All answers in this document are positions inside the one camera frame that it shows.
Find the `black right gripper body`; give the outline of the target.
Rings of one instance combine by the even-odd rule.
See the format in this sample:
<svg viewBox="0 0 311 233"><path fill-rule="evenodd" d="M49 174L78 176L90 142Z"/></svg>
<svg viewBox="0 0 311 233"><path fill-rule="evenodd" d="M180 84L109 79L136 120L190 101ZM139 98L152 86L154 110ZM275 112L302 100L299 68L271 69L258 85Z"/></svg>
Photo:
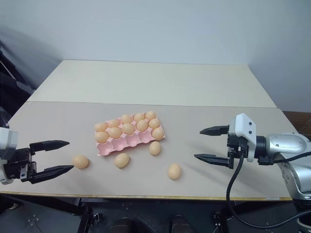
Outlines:
<svg viewBox="0 0 311 233"><path fill-rule="evenodd" d="M242 136L229 135L227 138L229 158L228 167L233 168L234 159L247 158L247 139Z"/></svg>

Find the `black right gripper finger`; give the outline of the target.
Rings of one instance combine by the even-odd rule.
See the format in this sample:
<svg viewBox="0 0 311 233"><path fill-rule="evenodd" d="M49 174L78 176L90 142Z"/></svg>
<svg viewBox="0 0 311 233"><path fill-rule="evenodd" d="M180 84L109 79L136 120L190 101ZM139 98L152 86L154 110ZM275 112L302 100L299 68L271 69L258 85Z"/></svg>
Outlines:
<svg viewBox="0 0 311 233"><path fill-rule="evenodd" d="M195 154L194 157L212 165L230 167L229 158L217 157L213 154Z"/></svg>
<svg viewBox="0 0 311 233"><path fill-rule="evenodd" d="M209 136L220 136L223 134L228 134L229 125L224 126L213 126L209 128L205 128L200 131L200 134L209 135Z"/></svg>

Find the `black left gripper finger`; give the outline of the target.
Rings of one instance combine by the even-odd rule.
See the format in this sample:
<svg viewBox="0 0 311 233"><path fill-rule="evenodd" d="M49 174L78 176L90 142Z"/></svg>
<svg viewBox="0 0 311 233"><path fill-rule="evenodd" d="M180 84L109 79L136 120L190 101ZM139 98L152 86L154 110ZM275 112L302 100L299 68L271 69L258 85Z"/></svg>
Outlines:
<svg viewBox="0 0 311 233"><path fill-rule="evenodd" d="M69 145L69 142L63 140L49 140L31 143L29 145L31 153L35 153L37 151L51 151L62 148L66 145Z"/></svg>
<svg viewBox="0 0 311 233"><path fill-rule="evenodd" d="M42 172L33 173L29 182L31 184L40 183L43 181L54 179L62 174L67 173L74 165L54 166L44 169Z"/></svg>

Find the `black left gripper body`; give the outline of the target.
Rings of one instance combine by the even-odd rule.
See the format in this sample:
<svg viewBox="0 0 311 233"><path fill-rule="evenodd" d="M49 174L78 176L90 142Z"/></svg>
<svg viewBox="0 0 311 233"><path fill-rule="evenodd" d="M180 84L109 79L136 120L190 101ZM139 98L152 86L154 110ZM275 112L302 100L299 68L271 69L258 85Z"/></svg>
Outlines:
<svg viewBox="0 0 311 233"><path fill-rule="evenodd" d="M4 171L9 179L20 179L22 182L32 182L36 173L36 162L32 161L35 153L30 148L17 149L4 165Z"/></svg>

